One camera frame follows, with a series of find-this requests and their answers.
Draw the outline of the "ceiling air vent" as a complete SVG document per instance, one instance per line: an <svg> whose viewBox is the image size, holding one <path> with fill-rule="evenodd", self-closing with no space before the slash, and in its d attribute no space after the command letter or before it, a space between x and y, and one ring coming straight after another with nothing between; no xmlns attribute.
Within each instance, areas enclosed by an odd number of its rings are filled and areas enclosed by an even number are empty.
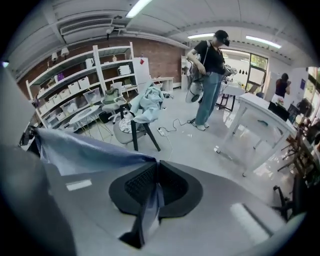
<svg viewBox="0 0 320 256"><path fill-rule="evenodd" d="M70 24L64 24L60 27L60 34L66 36L73 34L78 31L87 29L100 28L100 27L111 27L113 25L112 18L89 18L78 20Z"/></svg>

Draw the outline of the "row of white storage boxes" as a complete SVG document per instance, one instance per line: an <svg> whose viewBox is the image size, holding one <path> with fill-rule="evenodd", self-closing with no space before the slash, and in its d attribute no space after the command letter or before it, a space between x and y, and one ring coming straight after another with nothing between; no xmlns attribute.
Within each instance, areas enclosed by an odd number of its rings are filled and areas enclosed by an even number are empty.
<svg viewBox="0 0 320 256"><path fill-rule="evenodd" d="M69 99L71 96L75 96L77 93L88 89L90 86L91 84L88 76L67 85L67 87L62 89L59 93L55 93L45 100L44 104L38 108L39 116L44 117L48 112L53 110L54 107L62 103L62 101Z"/></svg>

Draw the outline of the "light blue cloth pile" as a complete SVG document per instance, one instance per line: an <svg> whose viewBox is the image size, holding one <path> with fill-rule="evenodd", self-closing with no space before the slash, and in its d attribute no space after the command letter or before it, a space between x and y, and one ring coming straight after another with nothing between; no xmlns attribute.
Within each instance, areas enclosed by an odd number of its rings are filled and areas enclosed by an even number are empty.
<svg viewBox="0 0 320 256"><path fill-rule="evenodd" d="M129 102L129 111L134 115L133 121L138 124L153 123L159 118L163 101L163 92L149 80L142 91Z"/></svg>

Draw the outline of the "ceiling light strip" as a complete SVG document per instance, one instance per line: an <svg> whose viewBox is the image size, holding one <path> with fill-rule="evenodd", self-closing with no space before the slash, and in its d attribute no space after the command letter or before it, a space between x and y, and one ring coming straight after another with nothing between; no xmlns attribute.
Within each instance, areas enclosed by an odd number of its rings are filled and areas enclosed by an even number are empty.
<svg viewBox="0 0 320 256"><path fill-rule="evenodd" d="M138 2L130 9L125 16L128 19L132 19L137 16L152 0L138 0Z"/></svg>
<svg viewBox="0 0 320 256"><path fill-rule="evenodd" d="M203 34L195 34L195 35L189 35L187 38L190 40L195 39L202 39L202 38L210 38L213 37L215 33L203 33Z"/></svg>

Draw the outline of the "blue cloth garment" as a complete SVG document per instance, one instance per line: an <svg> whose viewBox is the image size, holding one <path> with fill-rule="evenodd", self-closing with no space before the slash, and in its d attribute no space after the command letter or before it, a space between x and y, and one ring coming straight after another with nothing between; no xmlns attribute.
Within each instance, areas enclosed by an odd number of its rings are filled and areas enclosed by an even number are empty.
<svg viewBox="0 0 320 256"><path fill-rule="evenodd" d="M142 164L131 171L129 177L121 176L115 181L111 200L120 200L125 207L130 204L121 193L125 193L138 204L136 219L131 231L120 240L136 248L147 241L147 233L154 221L159 219L159 211L164 206L164 194L159 182L158 162L154 157L136 151L129 151L114 144L64 132L59 129L36 128L35 137L40 158L55 165L63 176L107 172L115 174L121 168Z"/></svg>

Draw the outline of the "window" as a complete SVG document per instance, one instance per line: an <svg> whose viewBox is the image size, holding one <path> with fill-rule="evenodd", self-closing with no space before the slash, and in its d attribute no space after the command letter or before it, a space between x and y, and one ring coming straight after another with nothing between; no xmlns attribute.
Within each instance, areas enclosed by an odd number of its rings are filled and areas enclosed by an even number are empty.
<svg viewBox="0 0 320 256"><path fill-rule="evenodd" d="M245 90L248 93L256 94L263 91L267 76L269 59L251 53L249 59L249 71Z"/></svg>

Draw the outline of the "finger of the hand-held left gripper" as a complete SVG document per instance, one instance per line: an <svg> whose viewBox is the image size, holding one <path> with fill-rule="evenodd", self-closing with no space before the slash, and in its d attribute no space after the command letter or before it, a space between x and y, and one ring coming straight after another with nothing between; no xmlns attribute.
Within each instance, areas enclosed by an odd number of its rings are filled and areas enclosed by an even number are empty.
<svg viewBox="0 0 320 256"><path fill-rule="evenodd" d="M0 146L17 146L34 114L32 103L0 65Z"/></svg>

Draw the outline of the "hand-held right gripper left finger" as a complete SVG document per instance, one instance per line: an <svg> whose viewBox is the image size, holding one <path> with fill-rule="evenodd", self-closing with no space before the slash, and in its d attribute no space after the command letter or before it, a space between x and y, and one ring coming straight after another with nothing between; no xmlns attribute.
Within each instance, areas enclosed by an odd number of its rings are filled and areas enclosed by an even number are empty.
<svg viewBox="0 0 320 256"><path fill-rule="evenodd" d="M115 210L98 184L70 191L77 175L62 176L53 164L19 147L2 147L2 217L13 256L158 256L118 239L133 217Z"/></svg>

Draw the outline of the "white square table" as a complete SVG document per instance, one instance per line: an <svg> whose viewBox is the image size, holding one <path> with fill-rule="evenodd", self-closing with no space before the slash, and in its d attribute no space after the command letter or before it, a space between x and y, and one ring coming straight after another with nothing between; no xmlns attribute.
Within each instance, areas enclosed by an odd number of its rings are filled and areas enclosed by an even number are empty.
<svg viewBox="0 0 320 256"><path fill-rule="evenodd" d="M253 172L274 155L285 143L288 137L297 134L296 129L288 120L283 120L270 109L270 103L258 96L245 93L239 96L239 109L223 138L218 145L217 153L228 153L230 151L230 140L239 126L243 126L259 137L255 144L258 147L261 142L269 145L262 156L255 158L248 164L242 173L243 177Z"/></svg>

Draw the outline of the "white shelving unit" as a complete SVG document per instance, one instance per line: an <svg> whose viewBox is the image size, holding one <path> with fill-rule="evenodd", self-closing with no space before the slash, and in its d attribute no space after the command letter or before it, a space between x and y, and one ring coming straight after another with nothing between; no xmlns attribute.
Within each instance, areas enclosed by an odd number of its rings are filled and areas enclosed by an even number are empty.
<svg viewBox="0 0 320 256"><path fill-rule="evenodd" d="M106 91L120 83L121 94L138 91L132 42L99 48L61 62L26 82L29 97L36 103L36 116L45 128L64 128L76 114L100 106Z"/></svg>

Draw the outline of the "black monitor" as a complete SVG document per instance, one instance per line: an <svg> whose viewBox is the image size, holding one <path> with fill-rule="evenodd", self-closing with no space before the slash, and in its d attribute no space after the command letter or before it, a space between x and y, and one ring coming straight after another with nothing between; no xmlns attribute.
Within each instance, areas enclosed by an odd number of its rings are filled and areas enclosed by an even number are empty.
<svg viewBox="0 0 320 256"><path fill-rule="evenodd" d="M289 118L289 112L281 105L277 103L270 102L268 109L276 114L278 117L280 117L283 121L287 121Z"/></svg>

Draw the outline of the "black wooden chair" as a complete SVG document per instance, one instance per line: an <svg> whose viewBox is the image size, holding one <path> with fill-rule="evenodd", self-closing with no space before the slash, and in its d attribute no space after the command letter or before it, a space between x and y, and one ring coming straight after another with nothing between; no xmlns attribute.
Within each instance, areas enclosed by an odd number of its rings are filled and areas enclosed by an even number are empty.
<svg viewBox="0 0 320 256"><path fill-rule="evenodd" d="M160 152L161 148L157 143L155 136L153 135L150 129L150 125L148 123L137 123L136 121L134 121L134 118L136 117L136 115L130 111L129 103L122 104L119 107L121 120L125 118L125 110L131 116L131 119L130 119L131 138L129 138L128 136L125 136L124 138L127 139L128 142L124 143L124 145L127 145L128 143L132 142L134 150L138 152L139 151L138 139L145 135L148 135L152 143L154 144L155 148L157 149L157 151Z"/></svg>

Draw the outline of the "grey shell chair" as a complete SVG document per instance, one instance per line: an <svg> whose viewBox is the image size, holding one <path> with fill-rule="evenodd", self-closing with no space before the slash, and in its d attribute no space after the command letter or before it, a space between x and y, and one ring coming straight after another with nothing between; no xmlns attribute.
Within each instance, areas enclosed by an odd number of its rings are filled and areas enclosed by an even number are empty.
<svg viewBox="0 0 320 256"><path fill-rule="evenodd" d="M140 138L147 134L144 126L140 123L133 122L136 131L136 137ZM113 133L119 143L127 145L134 141L132 132L132 119L124 117L113 125Z"/></svg>

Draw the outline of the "white low shelf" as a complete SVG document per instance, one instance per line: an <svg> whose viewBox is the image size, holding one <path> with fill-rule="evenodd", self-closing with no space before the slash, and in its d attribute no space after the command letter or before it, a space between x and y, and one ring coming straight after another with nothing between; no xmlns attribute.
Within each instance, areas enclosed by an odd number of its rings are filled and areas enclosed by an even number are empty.
<svg viewBox="0 0 320 256"><path fill-rule="evenodd" d="M174 87L173 77L159 77L152 79L154 85L158 87L161 91L172 92Z"/></svg>

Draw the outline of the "white office chair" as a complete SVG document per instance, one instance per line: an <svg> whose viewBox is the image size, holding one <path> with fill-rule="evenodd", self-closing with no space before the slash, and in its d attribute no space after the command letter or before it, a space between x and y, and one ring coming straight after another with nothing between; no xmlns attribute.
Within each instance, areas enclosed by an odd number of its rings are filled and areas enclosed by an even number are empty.
<svg viewBox="0 0 320 256"><path fill-rule="evenodd" d="M108 120L112 120L112 124L116 123L117 117L120 115L116 113L120 106L125 105L127 100L122 93L122 82L115 82L110 85L110 89L105 91L104 98L100 101L102 104L102 111L111 114Z"/></svg>

